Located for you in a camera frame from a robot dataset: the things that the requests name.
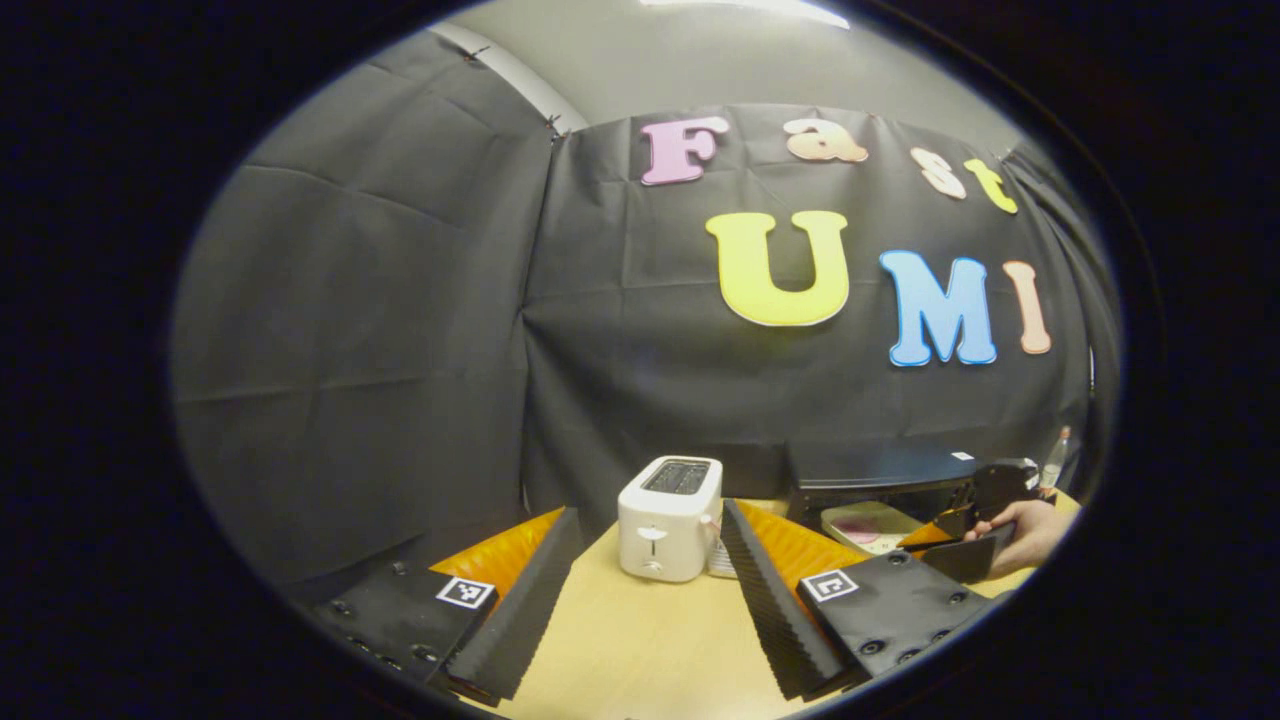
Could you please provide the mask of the white toaster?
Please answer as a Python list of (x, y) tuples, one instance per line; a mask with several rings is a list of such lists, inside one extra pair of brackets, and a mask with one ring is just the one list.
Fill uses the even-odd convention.
[(617, 502), (621, 570), (666, 583), (700, 577), (721, 533), (723, 473), (713, 457), (666, 455), (631, 479)]

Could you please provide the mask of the black backdrop cloth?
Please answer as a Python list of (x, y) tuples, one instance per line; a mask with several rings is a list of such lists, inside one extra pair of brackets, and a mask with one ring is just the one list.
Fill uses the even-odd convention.
[(270, 582), (529, 514), (598, 534), (654, 457), (1041, 459), (1111, 425), (1101, 233), (1028, 147), (858, 110), (691, 106), (553, 140), (425, 29), (283, 120), (206, 215), (172, 332), (196, 480)]

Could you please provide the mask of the black electric oven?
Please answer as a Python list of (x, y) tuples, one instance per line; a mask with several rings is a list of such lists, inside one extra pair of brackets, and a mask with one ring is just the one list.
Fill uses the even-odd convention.
[(790, 445), (786, 456), (786, 518), (829, 539), (820, 528), (824, 509), (877, 501), (925, 523), (948, 506), (954, 491), (980, 466), (969, 452), (916, 441), (805, 441)]

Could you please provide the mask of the clear plastic water bottle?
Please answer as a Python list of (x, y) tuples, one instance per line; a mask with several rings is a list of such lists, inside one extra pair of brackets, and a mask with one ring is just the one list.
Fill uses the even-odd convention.
[(1070, 454), (1071, 436), (1071, 427), (1062, 427), (1050, 447), (1044, 461), (1039, 465), (1038, 487), (1042, 495), (1051, 495), (1056, 489), (1060, 474)]

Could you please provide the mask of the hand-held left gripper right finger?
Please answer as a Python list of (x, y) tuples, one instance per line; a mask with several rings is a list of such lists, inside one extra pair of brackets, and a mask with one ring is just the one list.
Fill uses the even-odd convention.
[(719, 537), (787, 700), (884, 675), (996, 605), (913, 553), (865, 553), (735, 498)]

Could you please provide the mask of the cream square food plate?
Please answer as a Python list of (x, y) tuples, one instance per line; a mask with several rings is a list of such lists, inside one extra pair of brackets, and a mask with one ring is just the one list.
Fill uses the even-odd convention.
[[(881, 533), (879, 539), (870, 547), (854, 546), (840, 537), (832, 528), (832, 523), (840, 518), (856, 518), (868, 524), (873, 524)], [(832, 539), (850, 548), (870, 555), (882, 555), (893, 551), (913, 532), (920, 529), (924, 523), (910, 518), (905, 512), (877, 501), (861, 501), (838, 507), (824, 509), (819, 512), (820, 528)]]

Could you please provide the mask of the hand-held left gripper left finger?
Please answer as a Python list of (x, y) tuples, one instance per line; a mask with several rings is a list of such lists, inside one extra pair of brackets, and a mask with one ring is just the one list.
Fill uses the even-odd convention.
[(577, 509), (559, 507), (434, 564), (374, 562), (311, 593), (310, 612), (415, 689), (499, 703), (520, 688), (584, 550)]

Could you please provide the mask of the large ceiling light panel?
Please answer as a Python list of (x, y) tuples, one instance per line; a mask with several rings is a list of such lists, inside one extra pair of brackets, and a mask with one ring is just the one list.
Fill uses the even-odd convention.
[(764, 12), (773, 15), (787, 17), (797, 20), (814, 22), (818, 24), (845, 29), (851, 29), (851, 23), (844, 15), (833, 13), (808, 0), (636, 0), (644, 6), (719, 6), (735, 8), (750, 12)]

